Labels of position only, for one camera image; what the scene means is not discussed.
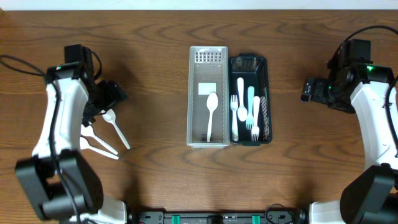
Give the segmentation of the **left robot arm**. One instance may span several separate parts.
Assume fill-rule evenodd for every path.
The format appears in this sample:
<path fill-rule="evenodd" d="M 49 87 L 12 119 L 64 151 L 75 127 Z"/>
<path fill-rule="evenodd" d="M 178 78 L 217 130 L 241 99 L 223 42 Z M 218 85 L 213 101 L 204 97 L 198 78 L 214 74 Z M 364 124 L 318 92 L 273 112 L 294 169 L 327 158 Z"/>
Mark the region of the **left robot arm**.
<path fill-rule="evenodd" d="M 96 80 L 96 54 L 83 45 L 64 48 L 65 62 L 44 75 L 47 109 L 44 126 L 29 159 L 15 172 L 41 220 L 60 223 L 130 223 L 123 201 L 104 195 L 100 178 L 81 154 L 81 127 L 126 99 L 114 81 Z"/>

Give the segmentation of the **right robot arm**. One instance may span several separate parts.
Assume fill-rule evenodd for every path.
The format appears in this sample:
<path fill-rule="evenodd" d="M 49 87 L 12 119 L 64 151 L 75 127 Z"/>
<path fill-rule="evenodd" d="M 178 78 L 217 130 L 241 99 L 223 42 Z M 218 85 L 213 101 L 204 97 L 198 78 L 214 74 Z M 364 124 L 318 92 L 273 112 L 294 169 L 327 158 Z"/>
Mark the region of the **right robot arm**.
<path fill-rule="evenodd" d="M 368 40 L 344 41 L 327 63 L 328 78 L 308 77 L 301 101 L 358 117 L 364 172 L 341 197 L 313 202 L 307 223 L 397 223 L 397 106 L 392 69 L 371 61 Z"/>

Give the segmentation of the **white plastic utensil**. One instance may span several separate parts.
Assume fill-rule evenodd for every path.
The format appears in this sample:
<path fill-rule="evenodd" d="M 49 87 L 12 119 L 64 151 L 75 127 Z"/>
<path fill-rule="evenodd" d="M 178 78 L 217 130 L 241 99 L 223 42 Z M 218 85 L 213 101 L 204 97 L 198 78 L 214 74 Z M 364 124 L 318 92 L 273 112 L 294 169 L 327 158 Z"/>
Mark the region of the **white plastic utensil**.
<path fill-rule="evenodd" d="M 130 149 L 131 148 L 130 144 L 128 143 L 127 139 L 125 138 L 124 134 L 122 133 L 122 131 L 120 130 L 120 128 L 118 127 L 118 125 L 116 123 L 116 113 L 112 109 L 109 109 L 107 111 L 102 110 L 101 113 L 102 113 L 103 119 L 106 122 L 111 123 L 114 126 L 118 136 L 122 140 L 122 142 L 125 145 L 125 147 L 127 149 Z"/>

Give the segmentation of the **white plastic spoon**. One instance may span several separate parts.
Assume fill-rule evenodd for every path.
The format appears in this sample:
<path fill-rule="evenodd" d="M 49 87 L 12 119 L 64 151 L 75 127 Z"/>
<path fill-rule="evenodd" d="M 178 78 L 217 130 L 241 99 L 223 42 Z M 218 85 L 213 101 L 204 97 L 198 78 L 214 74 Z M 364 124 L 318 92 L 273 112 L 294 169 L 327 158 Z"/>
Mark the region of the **white plastic spoon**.
<path fill-rule="evenodd" d="M 96 152 L 98 154 L 101 154 L 101 155 L 103 155 L 105 157 L 108 157 L 110 159 L 114 159 L 114 160 L 118 160 L 119 159 L 118 156 L 116 156 L 116 155 L 114 155 L 114 154 L 112 154 L 110 152 L 106 152 L 104 150 L 101 150 L 101 149 L 98 149 L 96 147 L 91 146 L 89 144 L 89 142 L 83 137 L 80 137 L 80 148 L 81 148 L 81 150 L 83 150 L 83 149 L 92 150 L 92 151 L 94 151 L 94 152 Z"/>
<path fill-rule="evenodd" d="M 238 96 L 239 96 L 239 107 L 237 110 L 238 119 L 240 121 L 245 121 L 248 115 L 248 111 L 244 105 L 244 79 L 239 77 L 237 79 L 237 86 L 238 86 Z"/>
<path fill-rule="evenodd" d="M 92 126 L 84 126 L 81 125 L 81 134 L 83 136 L 86 137 L 91 137 L 93 139 L 95 139 L 96 141 L 98 141 L 102 146 L 104 146 L 106 149 L 108 149 L 110 152 L 112 152 L 115 155 L 118 155 L 118 151 L 115 150 L 112 146 L 110 146 L 108 143 L 106 143 L 105 141 L 103 141 L 101 138 L 99 138 L 93 130 Z"/>
<path fill-rule="evenodd" d="M 206 101 L 206 106 L 210 112 L 209 120 L 208 120 L 208 128 L 207 128 L 207 135 L 206 141 L 210 142 L 211 140 L 211 130 L 212 130 L 212 122 L 213 122 L 213 112 L 218 107 L 218 96 L 216 92 L 212 92 L 208 95 L 208 99 Z"/>

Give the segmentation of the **white plastic fork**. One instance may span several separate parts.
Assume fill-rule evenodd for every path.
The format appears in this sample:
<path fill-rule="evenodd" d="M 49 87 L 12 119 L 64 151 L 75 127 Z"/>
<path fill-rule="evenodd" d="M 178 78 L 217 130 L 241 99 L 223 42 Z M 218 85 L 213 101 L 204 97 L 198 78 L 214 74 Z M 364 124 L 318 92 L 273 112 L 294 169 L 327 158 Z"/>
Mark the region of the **white plastic fork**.
<path fill-rule="evenodd" d="M 253 102 L 254 123 L 251 129 L 251 141 L 257 141 L 259 137 L 259 126 L 258 126 L 259 107 L 260 107 L 260 98 L 258 96 L 255 96 Z"/>
<path fill-rule="evenodd" d="M 238 122 L 237 122 L 238 97 L 236 95 L 231 95 L 230 108 L 232 111 L 232 127 L 231 127 L 232 140 L 238 141 L 239 140 Z"/>

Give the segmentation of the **dark green plastic basket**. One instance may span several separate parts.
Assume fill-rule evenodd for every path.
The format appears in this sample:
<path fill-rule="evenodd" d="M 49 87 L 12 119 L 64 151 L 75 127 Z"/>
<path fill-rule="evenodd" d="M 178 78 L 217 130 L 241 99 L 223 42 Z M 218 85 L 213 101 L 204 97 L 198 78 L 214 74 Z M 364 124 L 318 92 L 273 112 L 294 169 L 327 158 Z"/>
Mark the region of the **dark green plastic basket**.
<path fill-rule="evenodd" d="M 265 57 L 240 53 L 229 58 L 229 140 L 243 146 L 272 141 L 268 66 Z"/>

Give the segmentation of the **pale blue plastic fork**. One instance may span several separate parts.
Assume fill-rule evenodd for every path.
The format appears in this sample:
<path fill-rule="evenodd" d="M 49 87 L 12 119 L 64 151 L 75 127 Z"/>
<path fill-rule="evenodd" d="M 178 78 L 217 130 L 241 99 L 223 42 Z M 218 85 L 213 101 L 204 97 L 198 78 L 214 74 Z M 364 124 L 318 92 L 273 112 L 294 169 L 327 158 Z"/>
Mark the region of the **pale blue plastic fork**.
<path fill-rule="evenodd" d="M 254 87 L 248 87 L 248 115 L 246 118 L 246 128 L 247 130 L 251 130 L 254 125 L 254 116 L 253 116 L 253 103 L 254 103 Z"/>

